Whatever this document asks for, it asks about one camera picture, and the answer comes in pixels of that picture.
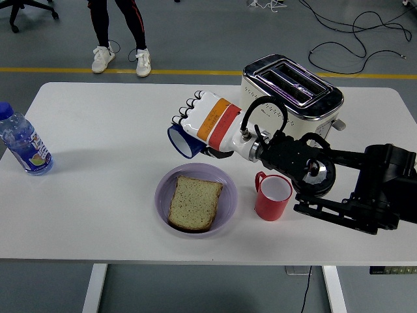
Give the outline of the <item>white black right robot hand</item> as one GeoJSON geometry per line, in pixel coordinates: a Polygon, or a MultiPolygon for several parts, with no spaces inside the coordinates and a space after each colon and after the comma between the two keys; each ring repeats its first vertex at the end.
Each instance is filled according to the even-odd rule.
{"type": "Polygon", "coordinates": [[[237,153],[256,162],[260,147],[246,112],[217,94],[196,91],[172,118],[167,135],[174,148],[191,159],[198,153],[227,158],[237,153]]]}

